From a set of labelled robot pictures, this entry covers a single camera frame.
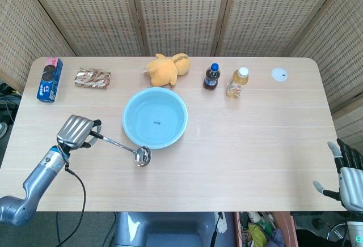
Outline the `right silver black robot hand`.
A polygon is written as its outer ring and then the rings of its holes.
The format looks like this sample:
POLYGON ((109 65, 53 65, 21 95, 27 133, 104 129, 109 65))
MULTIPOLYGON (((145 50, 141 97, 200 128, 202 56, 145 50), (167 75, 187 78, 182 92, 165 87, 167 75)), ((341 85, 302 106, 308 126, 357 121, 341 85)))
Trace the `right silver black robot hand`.
POLYGON ((345 144, 341 139, 337 143, 328 142, 338 174, 339 190, 324 188, 318 181, 313 185, 326 197, 341 202, 348 211, 362 211, 362 154, 345 144))

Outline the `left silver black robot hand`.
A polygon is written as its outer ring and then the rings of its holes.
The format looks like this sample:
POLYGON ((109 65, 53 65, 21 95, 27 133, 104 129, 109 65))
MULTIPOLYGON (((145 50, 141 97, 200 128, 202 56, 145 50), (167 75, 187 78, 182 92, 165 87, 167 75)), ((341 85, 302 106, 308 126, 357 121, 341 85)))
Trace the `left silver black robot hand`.
POLYGON ((57 143, 65 150, 77 150, 79 148, 90 148, 96 141, 92 137, 86 141, 93 128, 99 134, 102 129, 101 120, 90 120, 86 117, 71 115, 57 134, 57 143))

